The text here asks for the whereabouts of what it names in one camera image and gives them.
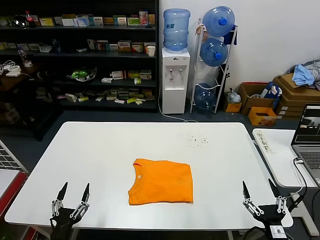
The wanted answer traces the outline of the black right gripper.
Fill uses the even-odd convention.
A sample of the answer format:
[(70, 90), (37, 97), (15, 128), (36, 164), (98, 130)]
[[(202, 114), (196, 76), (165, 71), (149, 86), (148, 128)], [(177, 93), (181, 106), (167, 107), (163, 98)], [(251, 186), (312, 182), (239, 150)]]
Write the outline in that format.
[(286, 233), (282, 225), (282, 220), (286, 215), (286, 197), (282, 196), (273, 181), (268, 179), (270, 188), (276, 198), (275, 204), (256, 206), (251, 200), (245, 181), (242, 181), (243, 197), (242, 204), (258, 222), (264, 226), (265, 235), (268, 240), (285, 240)]

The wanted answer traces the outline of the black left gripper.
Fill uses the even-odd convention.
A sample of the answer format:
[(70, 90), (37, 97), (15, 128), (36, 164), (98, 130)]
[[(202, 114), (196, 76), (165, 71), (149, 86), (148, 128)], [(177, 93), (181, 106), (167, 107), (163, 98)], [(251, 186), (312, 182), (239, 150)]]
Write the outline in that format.
[(75, 208), (65, 208), (63, 206), (63, 199), (65, 197), (68, 187), (66, 182), (62, 189), (58, 192), (56, 200), (51, 202), (52, 218), (50, 218), (50, 225), (52, 233), (51, 240), (68, 240), (71, 236), (72, 227), (78, 223), (89, 208), (88, 200), (90, 197), (90, 184), (87, 183), (80, 204)]

